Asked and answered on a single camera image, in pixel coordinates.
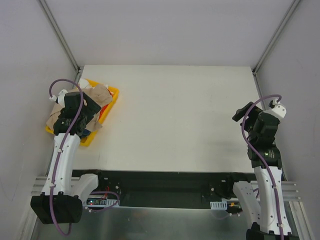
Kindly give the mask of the beige t-shirt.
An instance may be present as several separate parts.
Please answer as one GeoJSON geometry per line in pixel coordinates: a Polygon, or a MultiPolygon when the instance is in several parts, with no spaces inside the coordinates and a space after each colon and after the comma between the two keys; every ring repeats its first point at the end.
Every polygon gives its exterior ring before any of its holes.
{"type": "MultiPolygon", "coordinates": [[[[93,101],[95,101],[101,108],[110,104],[113,100],[112,95],[105,85],[98,84],[95,87],[82,88],[81,89],[87,96],[89,96],[93,101]]],[[[63,107],[60,104],[55,103],[54,107],[49,115],[49,119],[46,121],[46,126],[50,130],[54,130],[54,123],[58,120],[58,116],[61,113],[63,107]]],[[[102,127],[99,123],[100,112],[95,114],[93,119],[86,125],[86,130],[90,132],[95,132],[102,127]]]]}

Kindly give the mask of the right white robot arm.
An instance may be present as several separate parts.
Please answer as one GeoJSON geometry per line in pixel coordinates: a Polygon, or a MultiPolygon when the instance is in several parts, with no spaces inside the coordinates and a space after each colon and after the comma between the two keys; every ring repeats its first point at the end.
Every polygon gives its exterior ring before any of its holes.
{"type": "Polygon", "coordinates": [[[247,155],[257,181],[257,191],[244,180],[225,184],[225,192],[237,197],[246,218],[248,240],[297,240],[287,219],[282,190],[282,159],[275,144],[275,135],[285,107],[271,101],[269,110],[253,102],[236,111],[235,122],[242,121],[241,133],[247,143],[247,155]]]}

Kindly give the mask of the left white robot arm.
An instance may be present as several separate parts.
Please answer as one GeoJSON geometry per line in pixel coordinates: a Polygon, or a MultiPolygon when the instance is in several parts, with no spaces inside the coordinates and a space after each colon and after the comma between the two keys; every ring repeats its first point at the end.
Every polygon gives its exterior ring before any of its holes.
{"type": "Polygon", "coordinates": [[[59,97],[64,104],[53,125],[54,151],[46,182],[30,206],[43,224],[78,223],[91,192],[105,191],[106,183],[96,174],[80,177],[72,185],[75,154],[87,124],[101,107],[84,92],[67,92],[59,97]]]}

